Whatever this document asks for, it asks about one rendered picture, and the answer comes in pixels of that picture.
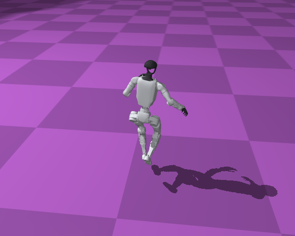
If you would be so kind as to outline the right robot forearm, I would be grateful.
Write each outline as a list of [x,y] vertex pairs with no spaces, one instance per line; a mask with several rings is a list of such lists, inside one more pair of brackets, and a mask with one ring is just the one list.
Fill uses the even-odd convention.
[[171,98],[171,100],[174,102],[174,104],[172,105],[174,108],[178,109],[178,110],[182,110],[183,108],[185,108],[183,105],[179,104],[177,101],[175,101],[173,98]]

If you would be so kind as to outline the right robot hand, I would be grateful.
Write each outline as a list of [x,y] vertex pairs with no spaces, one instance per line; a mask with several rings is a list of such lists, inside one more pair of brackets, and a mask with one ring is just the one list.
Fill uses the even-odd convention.
[[183,109],[182,109],[182,112],[183,112],[183,111],[184,111],[184,113],[185,113],[185,114],[184,114],[184,113],[183,113],[183,114],[187,116],[187,115],[188,115],[188,112],[187,112],[186,108],[183,108]]

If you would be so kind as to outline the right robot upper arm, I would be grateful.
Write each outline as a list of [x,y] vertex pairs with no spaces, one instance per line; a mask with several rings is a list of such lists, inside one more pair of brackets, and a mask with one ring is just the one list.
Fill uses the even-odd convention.
[[156,82],[156,88],[157,90],[161,91],[162,95],[167,100],[168,106],[172,106],[174,102],[171,100],[170,94],[168,90],[166,89],[166,86],[161,82]]

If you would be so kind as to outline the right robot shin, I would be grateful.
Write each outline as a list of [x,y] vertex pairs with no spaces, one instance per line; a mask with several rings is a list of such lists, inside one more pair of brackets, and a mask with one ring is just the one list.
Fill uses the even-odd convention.
[[158,134],[157,139],[152,138],[152,140],[150,142],[149,151],[147,153],[147,156],[149,156],[150,158],[151,158],[153,152],[156,150],[156,148],[159,144],[160,138],[161,138],[161,134]]

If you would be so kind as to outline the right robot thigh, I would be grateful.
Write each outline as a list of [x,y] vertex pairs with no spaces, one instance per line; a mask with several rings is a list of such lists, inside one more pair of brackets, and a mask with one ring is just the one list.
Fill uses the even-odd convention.
[[151,117],[149,117],[149,122],[154,130],[152,137],[154,139],[157,139],[158,134],[161,134],[161,121],[159,116],[152,115]]

